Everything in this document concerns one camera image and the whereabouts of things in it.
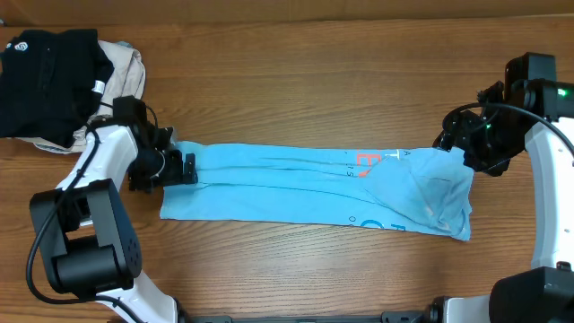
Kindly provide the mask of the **light blue t-shirt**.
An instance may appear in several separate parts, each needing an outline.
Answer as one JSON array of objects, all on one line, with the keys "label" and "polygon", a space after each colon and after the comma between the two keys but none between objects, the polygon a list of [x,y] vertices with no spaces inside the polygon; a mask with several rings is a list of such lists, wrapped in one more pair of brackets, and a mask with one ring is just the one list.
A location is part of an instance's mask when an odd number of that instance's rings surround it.
[{"label": "light blue t-shirt", "polygon": [[467,241],[474,173],[454,148],[318,149],[181,142],[198,181],[164,190],[164,220],[412,231]]}]

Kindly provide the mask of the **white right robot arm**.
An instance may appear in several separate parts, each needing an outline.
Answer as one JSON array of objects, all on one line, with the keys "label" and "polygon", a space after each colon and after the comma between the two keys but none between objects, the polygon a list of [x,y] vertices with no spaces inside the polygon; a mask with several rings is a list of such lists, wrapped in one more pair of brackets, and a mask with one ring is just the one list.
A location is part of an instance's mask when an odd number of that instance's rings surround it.
[{"label": "white right robot arm", "polygon": [[532,193],[505,213],[529,211],[534,255],[487,293],[443,296],[417,322],[571,322],[573,320],[573,86],[524,76],[497,83],[475,103],[450,111],[435,140],[464,151],[472,170],[499,176],[511,158],[532,164]]}]

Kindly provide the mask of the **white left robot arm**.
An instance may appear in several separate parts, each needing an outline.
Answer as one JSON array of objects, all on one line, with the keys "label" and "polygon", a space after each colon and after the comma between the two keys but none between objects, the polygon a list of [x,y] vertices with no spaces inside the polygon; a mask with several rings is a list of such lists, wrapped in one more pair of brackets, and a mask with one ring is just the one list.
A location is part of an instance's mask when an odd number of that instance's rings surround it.
[{"label": "white left robot arm", "polygon": [[173,127],[146,119],[102,119],[58,186],[35,194],[26,262],[30,293],[53,305],[97,302],[125,322],[188,322],[180,302],[143,270],[143,252],[119,191],[195,184],[195,156],[176,147]]}]

